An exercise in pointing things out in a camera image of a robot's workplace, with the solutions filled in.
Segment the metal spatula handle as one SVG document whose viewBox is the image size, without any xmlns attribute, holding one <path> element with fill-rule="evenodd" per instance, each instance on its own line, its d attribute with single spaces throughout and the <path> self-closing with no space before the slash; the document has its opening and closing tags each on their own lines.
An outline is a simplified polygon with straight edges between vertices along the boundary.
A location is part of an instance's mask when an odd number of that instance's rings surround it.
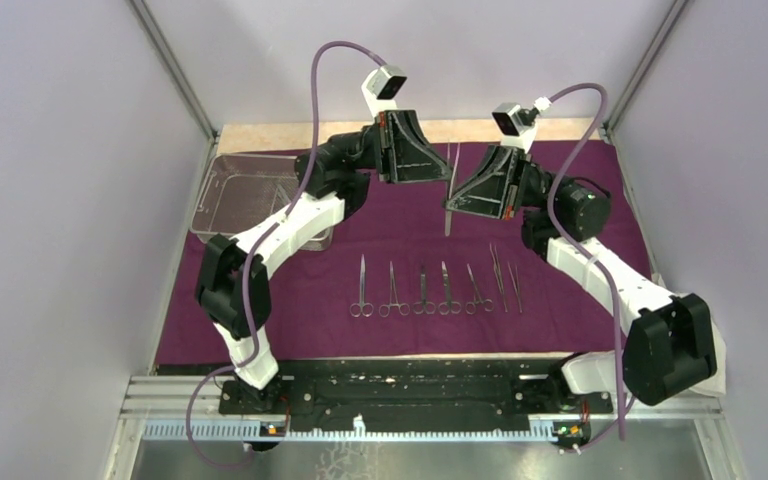
<svg viewBox="0 0 768 480">
<path fill-rule="evenodd" d="M 503 275 L 501 270 L 501 264 L 498 256 L 498 250 L 494 243 L 489 244 L 489 250 L 490 250 L 490 255 L 491 255 L 491 260 L 492 260 L 492 265 L 494 270 L 494 276 L 495 276 L 497 288 L 498 288 L 501 303 L 502 303 L 502 308 L 504 312 L 508 312 L 505 285 L 504 285 L 504 280 L 503 280 Z"/>
</svg>

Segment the metal mesh instrument tray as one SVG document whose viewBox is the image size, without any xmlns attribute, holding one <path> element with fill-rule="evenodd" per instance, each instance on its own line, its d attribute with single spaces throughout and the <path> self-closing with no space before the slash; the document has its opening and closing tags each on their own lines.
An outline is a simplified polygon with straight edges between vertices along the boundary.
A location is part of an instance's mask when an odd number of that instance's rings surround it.
<svg viewBox="0 0 768 480">
<path fill-rule="evenodd" d="M 248 230 L 291 203 L 295 152 L 218 154 L 208 162 L 190 224 L 202 242 Z"/>
</svg>

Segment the small metal scissors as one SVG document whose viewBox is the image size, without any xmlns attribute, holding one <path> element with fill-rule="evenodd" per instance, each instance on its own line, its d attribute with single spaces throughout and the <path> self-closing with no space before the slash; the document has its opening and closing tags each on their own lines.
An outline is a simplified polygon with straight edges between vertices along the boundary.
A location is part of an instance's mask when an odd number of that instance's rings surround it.
<svg viewBox="0 0 768 480">
<path fill-rule="evenodd" d="M 436 311 L 435 304 L 428 297 L 428 279 L 424 265 L 419 268 L 419 300 L 413 304 L 412 310 L 417 315 L 431 315 Z"/>
</svg>

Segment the surgical forceps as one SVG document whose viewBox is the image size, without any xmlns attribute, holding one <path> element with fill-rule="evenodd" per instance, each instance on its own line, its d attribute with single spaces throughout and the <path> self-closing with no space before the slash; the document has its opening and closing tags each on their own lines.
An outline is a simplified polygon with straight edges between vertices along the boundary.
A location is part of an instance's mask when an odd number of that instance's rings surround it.
<svg viewBox="0 0 768 480">
<path fill-rule="evenodd" d="M 349 313 L 353 318 L 371 317 L 374 306 L 366 298 L 366 261 L 361 255 L 359 263 L 358 299 L 349 306 Z"/>
</svg>

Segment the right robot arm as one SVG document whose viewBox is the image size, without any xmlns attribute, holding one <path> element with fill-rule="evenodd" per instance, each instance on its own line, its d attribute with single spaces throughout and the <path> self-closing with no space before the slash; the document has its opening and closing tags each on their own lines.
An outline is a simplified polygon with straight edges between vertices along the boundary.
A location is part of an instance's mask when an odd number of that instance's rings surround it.
<svg viewBox="0 0 768 480">
<path fill-rule="evenodd" d="M 444 207 L 500 220 L 521 212 L 524 245 L 613 316 L 617 346 L 564 361 L 546 385 L 554 409 L 572 412 L 603 391 L 649 406 L 686 390 L 725 395 L 726 346 L 708 303 L 648 279 L 598 240 L 611 213 L 607 190 L 545 170 L 522 148 L 492 145 Z"/>
</svg>

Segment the small curved hemostat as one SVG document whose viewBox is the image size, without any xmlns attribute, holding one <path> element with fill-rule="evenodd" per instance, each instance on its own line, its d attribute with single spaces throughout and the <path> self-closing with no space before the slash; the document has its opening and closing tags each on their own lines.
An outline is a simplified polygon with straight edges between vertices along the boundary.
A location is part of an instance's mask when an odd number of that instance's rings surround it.
<svg viewBox="0 0 768 480">
<path fill-rule="evenodd" d="M 474 315 L 479 311 L 487 313 L 492 312 L 494 310 L 493 301 L 482 295 L 473 269 L 469 263 L 466 264 L 466 268 L 472 286 L 473 299 L 465 303 L 465 312 L 468 315 Z"/>
</svg>

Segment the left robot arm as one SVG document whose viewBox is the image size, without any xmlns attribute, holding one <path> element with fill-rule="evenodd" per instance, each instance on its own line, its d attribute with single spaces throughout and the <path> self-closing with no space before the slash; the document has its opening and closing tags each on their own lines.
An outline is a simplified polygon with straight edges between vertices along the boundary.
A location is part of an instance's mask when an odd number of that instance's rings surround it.
<svg viewBox="0 0 768 480">
<path fill-rule="evenodd" d="M 373 175 L 387 184 L 446 181 L 447 161 L 409 109 L 384 110 L 360 130 L 330 136 L 295 159 L 299 181 L 290 203 L 231 237 L 214 235 L 202 256 L 195 300 L 229 351 L 227 372 L 245 383 L 243 401 L 257 413 L 279 404 L 279 371 L 265 324 L 274 296 L 270 281 L 301 247 L 355 214 Z"/>
</svg>

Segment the maroon wrap cloth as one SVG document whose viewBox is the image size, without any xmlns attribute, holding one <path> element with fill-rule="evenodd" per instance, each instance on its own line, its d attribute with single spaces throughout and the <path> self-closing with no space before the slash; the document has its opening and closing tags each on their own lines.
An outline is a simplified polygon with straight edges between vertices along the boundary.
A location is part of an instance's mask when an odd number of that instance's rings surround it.
<svg viewBox="0 0 768 480">
<path fill-rule="evenodd" d="M 267 337 L 279 360 L 432 353 L 543 353 L 609 350 L 612 318 L 573 280 L 547 265 L 521 240 L 520 219 L 499 221 L 457 214 L 444 236 L 440 183 L 374 182 L 365 205 L 338 225 L 322 251 L 301 251 L 270 282 L 274 296 Z M 508 312 L 504 312 L 489 250 L 498 250 Z M 388 298 L 389 262 L 399 300 L 419 300 L 424 265 L 429 300 L 444 299 L 441 262 L 448 267 L 454 299 L 473 299 L 466 264 L 492 312 L 474 315 L 353 318 L 359 263 L 366 261 L 366 298 Z M 517 310 L 507 263 L 516 265 L 524 312 Z"/>
</svg>

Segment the surgical clamp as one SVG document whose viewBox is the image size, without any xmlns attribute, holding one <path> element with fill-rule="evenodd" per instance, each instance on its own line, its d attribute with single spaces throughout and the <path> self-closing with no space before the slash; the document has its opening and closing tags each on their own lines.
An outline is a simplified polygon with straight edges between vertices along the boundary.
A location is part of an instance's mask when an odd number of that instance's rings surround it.
<svg viewBox="0 0 768 480">
<path fill-rule="evenodd" d="M 378 314 L 381 318 L 387 318 L 392 312 L 401 316 L 408 316 L 411 313 L 411 307 L 408 303 L 399 300 L 398 286 L 395 274 L 395 268 L 392 261 L 389 262 L 388 274 L 388 298 L 378 307 Z"/>
</svg>

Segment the long metal tweezers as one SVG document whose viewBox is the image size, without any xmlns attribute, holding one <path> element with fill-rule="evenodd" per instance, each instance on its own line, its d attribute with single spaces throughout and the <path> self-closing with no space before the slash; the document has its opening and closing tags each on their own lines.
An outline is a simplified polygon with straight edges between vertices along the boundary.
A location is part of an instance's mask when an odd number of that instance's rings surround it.
<svg viewBox="0 0 768 480">
<path fill-rule="evenodd" d="M 451 176 L 447 186 L 447 194 L 445 197 L 444 205 L 447 205 L 447 202 L 449 201 L 449 199 L 451 198 L 454 192 L 455 182 L 457 180 L 459 159 L 461 155 L 461 144 L 459 142 L 449 143 L 447 145 L 447 155 L 448 155 L 449 163 L 451 165 Z M 447 208 L 444 208 L 444 236 L 445 237 L 449 237 L 451 235 L 452 216 L 453 216 L 453 213 Z"/>
</svg>

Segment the surgical scissors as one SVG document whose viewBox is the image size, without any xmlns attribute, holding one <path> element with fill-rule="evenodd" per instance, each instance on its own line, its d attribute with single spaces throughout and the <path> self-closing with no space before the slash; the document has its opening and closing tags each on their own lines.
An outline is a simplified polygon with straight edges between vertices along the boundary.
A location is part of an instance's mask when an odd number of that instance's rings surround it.
<svg viewBox="0 0 768 480">
<path fill-rule="evenodd" d="M 441 278 L 444 292 L 444 300 L 438 305 L 441 315 L 455 315 L 463 311 L 463 306 L 453 296 L 450 275 L 445 261 L 441 262 Z"/>
</svg>

